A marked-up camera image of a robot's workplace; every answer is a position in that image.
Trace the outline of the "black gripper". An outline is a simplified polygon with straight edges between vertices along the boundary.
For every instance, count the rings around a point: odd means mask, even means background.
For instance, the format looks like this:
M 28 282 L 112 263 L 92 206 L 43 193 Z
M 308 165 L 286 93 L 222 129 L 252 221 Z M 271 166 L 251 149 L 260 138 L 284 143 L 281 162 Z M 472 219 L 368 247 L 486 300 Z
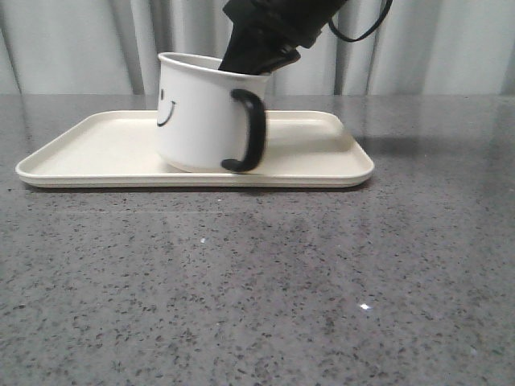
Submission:
M 271 74 L 300 59 L 291 47 L 311 47 L 342 1 L 229 1 L 223 12 L 233 23 L 220 71 Z

